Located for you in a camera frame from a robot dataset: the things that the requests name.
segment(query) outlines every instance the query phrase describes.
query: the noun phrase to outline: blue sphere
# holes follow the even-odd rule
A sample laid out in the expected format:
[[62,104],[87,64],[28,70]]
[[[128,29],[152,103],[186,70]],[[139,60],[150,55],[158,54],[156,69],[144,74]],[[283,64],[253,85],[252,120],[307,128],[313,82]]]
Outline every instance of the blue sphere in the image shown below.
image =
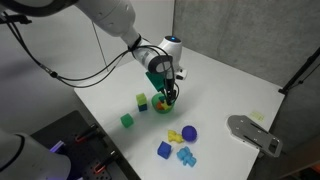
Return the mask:
[[182,129],[182,137],[185,141],[192,142],[197,139],[197,130],[193,126],[185,126]]

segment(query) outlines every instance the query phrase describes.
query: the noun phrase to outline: green block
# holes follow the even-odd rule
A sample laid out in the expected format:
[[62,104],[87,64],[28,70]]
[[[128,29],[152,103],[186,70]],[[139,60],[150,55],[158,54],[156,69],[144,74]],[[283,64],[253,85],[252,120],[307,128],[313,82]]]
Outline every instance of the green block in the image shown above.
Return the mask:
[[150,72],[146,72],[146,75],[157,91],[164,88],[164,78],[161,74],[151,74]]
[[121,119],[122,125],[125,128],[128,128],[133,124],[133,118],[128,113],[122,116],[120,119]]
[[136,95],[136,99],[139,106],[147,104],[147,98],[144,93]]

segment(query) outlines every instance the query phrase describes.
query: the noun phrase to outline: gray object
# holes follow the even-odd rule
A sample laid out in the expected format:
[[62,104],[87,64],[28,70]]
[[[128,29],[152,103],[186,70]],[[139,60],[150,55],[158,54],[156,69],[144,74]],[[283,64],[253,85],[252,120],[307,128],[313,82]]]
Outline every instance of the gray object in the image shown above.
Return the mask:
[[243,142],[252,144],[272,157],[279,157],[283,146],[282,141],[247,116],[230,116],[227,124],[231,133]]

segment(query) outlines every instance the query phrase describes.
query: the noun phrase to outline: table surface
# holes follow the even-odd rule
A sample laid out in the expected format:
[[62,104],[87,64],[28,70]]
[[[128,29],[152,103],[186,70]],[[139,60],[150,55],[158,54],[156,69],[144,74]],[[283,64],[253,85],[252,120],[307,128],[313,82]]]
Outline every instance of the table surface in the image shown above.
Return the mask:
[[[152,109],[150,100],[157,92],[135,61],[117,68],[102,83],[75,92],[141,179],[247,179],[258,150],[231,136],[227,118],[258,111],[264,120],[256,122],[269,130],[284,98],[280,87],[187,48],[180,64],[188,69],[188,78],[178,82],[180,96],[169,114]],[[142,92],[149,100],[145,112],[138,111],[135,99]],[[126,113],[134,118],[128,129],[120,121]],[[158,156],[161,141],[168,142],[168,130],[181,132],[186,125],[197,129],[197,141],[172,142],[169,159]],[[197,158],[193,168],[176,156],[184,146]]]

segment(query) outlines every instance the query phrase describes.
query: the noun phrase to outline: black stand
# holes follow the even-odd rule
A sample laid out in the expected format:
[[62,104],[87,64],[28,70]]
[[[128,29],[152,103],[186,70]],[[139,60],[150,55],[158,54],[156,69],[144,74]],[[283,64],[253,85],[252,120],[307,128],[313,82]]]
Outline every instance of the black stand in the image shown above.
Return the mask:
[[290,79],[290,81],[284,86],[284,88],[279,89],[279,92],[287,95],[290,87],[297,81],[297,79],[316,61],[316,59],[320,56],[320,47],[317,51],[307,59],[307,62],[296,72],[296,74]]
[[[32,23],[31,20],[25,15],[11,15],[9,16],[12,22],[19,22],[20,24],[29,24]],[[0,24],[6,24],[7,21],[0,19]]]

